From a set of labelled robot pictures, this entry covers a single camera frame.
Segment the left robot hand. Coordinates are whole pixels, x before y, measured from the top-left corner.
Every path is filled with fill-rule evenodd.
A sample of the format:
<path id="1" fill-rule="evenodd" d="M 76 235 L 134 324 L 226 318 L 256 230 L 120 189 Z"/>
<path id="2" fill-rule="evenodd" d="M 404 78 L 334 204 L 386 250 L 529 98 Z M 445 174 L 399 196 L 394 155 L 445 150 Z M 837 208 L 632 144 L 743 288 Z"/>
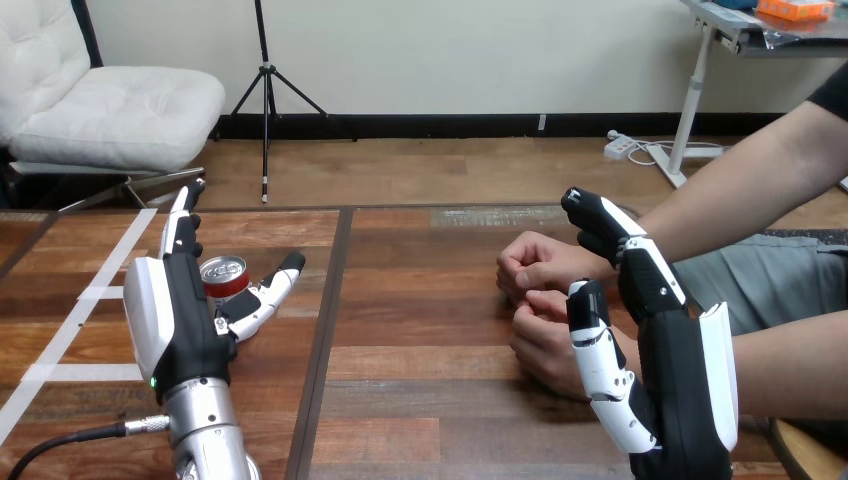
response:
<path id="1" fill-rule="evenodd" d="M 229 382 L 237 343 L 271 318 L 306 264 L 304 255 L 292 252 L 258 285 L 211 311 L 198 263 L 200 218 L 194 212 L 205 188 L 205 181 L 196 179 L 179 190 L 158 255 L 134 259 L 125 276 L 122 300 L 135 359 L 158 403 L 189 380 Z"/>

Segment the person's hand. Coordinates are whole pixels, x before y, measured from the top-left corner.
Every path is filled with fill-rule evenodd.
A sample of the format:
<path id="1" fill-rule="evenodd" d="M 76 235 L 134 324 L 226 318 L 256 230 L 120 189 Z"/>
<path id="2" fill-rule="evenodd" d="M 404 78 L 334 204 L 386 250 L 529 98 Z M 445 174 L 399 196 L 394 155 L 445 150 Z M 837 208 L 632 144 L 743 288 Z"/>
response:
<path id="1" fill-rule="evenodd" d="M 608 281 L 617 274 L 606 259 L 589 250 L 533 231 L 521 233 L 496 263 L 496 285 L 514 304 L 529 290 L 566 293 L 575 281 Z"/>
<path id="2" fill-rule="evenodd" d="M 518 364 L 552 392 L 586 403 L 567 316 L 567 296 L 529 290 L 518 304 L 509 341 Z"/>

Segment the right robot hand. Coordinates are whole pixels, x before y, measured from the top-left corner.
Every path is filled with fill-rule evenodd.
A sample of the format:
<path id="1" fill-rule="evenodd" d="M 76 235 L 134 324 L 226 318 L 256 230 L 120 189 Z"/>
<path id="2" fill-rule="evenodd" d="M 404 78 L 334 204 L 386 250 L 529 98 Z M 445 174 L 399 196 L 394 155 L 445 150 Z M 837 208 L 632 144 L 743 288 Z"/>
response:
<path id="1" fill-rule="evenodd" d="M 692 316 L 682 281 L 655 242 L 608 199 L 572 187 L 561 200 L 579 244 L 618 273 L 638 330 L 630 370 L 600 283 L 567 293 L 570 338 L 585 395 L 637 479 L 729 479 L 738 390 L 728 306 Z"/>

